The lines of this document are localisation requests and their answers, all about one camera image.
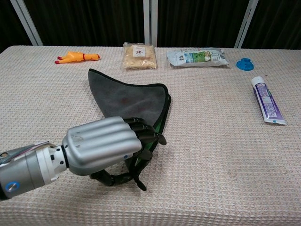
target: rubber chicken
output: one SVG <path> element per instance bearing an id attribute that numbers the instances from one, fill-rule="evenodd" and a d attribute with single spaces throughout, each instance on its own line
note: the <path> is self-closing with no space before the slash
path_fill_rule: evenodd
<path id="1" fill-rule="evenodd" d="M 57 61 L 55 61 L 56 64 L 64 64 L 64 63 L 70 63 L 70 62 L 80 62 L 83 60 L 99 60 L 100 57 L 98 54 L 85 54 L 81 52 L 71 52 L 68 51 L 67 55 L 65 56 L 58 56 Z"/>

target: black curtain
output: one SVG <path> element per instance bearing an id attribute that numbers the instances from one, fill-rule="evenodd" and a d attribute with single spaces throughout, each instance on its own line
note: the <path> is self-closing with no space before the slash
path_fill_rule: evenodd
<path id="1" fill-rule="evenodd" d="M 9 0 L 0 0 L 0 21 L 0 53 L 10 46 L 32 44 Z"/>
<path id="2" fill-rule="evenodd" d="M 144 42 L 143 0 L 24 0 L 44 45 Z"/>
<path id="3" fill-rule="evenodd" d="M 301 49 L 301 0 L 259 0 L 242 48 Z"/>
<path id="4" fill-rule="evenodd" d="M 233 48 L 249 0 L 159 0 L 159 47 Z"/>

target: white tube cap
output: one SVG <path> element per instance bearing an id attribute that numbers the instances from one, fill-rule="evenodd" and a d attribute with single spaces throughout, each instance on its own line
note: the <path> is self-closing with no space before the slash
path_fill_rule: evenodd
<path id="1" fill-rule="evenodd" d="M 262 77 L 257 76 L 257 77 L 252 79 L 251 83 L 252 83 L 252 86 L 254 87 L 258 83 L 265 83 L 265 82 L 264 82 Z"/>

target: plastic bag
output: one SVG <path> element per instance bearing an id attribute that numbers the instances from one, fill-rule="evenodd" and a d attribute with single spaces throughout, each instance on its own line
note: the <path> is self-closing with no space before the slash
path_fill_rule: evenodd
<path id="1" fill-rule="evenodd" d="M 228 65 L 219 48 L 190 48 L 166 53 L 168 61 L 173 66 L 180 67 L 212 67 Z"/>
<path id="2" fill-rule="evenodd" d="M 123 44 L 125 55 L 123 65 L 126 69 L 156 69 L 157 61 L 153 45 Z"/>

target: blue plastic cap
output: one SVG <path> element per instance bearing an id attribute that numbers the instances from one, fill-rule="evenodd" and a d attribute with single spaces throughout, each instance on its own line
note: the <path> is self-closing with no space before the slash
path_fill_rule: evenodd
<path id="1" fill-rule="evenodd" d="M 252 61 L 249 58 L 242 58 L 236 63 L 236 66 L 244 71 L 250 71 L 254 69 L 254 65 L 252 64 Z"/>

